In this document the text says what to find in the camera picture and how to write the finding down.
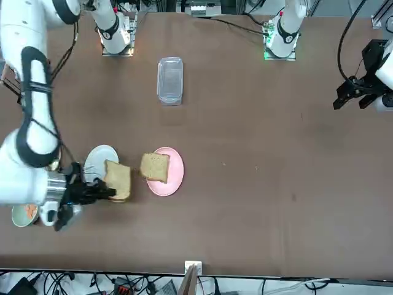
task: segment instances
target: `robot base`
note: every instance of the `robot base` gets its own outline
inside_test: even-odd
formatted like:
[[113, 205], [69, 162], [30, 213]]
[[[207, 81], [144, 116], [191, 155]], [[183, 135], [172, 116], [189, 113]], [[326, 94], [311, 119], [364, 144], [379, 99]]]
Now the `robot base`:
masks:
[[289, 61], [295, 61], [296, 60], [296, 54], [295, 51], [292, 51], [292, 53], [285, 58], [280, 58], [277, 57], [276, 55], [271, 52], [271, 50], [265, 46], [265, 43], [263, 43], [264, 48], [265, 48], [265, 53], [263, 54], [263, 59], [264, 60], [289, 60]]

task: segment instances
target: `metal mount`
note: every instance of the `metal mount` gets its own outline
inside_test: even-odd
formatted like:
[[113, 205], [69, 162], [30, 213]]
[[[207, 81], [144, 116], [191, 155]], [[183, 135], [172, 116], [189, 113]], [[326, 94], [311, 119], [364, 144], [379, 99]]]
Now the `metal mount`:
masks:
[[373, 29], [382, 28], [382, 22], [386, 17], [392, 15], [393, 12], [393, 0], [385, 0], [382, 5], [376, 10], [374, 15], [371, 16], [371, 23]]
[[192, 2], [190, 5], [191, 16], [193, 17], [205, 17], [206, 9], [208, 7], [207, 3], [203, 2]]

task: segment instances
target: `bowl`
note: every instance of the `bowl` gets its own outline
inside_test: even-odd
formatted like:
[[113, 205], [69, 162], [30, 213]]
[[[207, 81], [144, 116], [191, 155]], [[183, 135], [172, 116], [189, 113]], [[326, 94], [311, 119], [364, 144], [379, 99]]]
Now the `bowl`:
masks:
[[11, 219], [17, 227], [29, 226], [35, 223], [38, 219], [38, 206], [36, 208], [36, 212], [33, 214], [33, 217], [28, 216], [28, 212], [26, 212], [26, 206], [27, 205], [17, 205], [12, 207]]

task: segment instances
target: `bread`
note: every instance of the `bread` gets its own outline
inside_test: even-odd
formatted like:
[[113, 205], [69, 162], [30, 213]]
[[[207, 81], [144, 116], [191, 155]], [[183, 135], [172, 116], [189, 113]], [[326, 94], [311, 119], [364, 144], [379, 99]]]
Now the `bread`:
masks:
[[116, 190], [116, 195], [111, 197], [114, 202], [124, 202], [131, 192], [131, 168], [105, 160], [106, 175], [104, 181], [106, 185]]
[[160, 154], [144, 154], [141, 162], [141, 174], [151, 181], [168, 181], [169, 156]]

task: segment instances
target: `plate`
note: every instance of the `plate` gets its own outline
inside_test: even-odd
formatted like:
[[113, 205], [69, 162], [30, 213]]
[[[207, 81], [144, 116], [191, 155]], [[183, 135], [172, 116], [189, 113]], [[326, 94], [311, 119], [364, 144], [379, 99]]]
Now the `plate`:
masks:
[[87, 156], [84, 165], [84, 176], [85, 181], [92, 183], [95, 178], [104, 180], [106, 175], [105, 172], [105, 160], [118, 163], [119, 157], [114, 148], [111, 146], [97, 146]]
[[155, 151], [157, 154], [169, 155], [168, 182], [147, 181], [147, 185], [152, 192], [161, 197], [166, 197], [175, 193], [183, 181], [184, 164], [182, 157], [171, 147], [160, 147]]

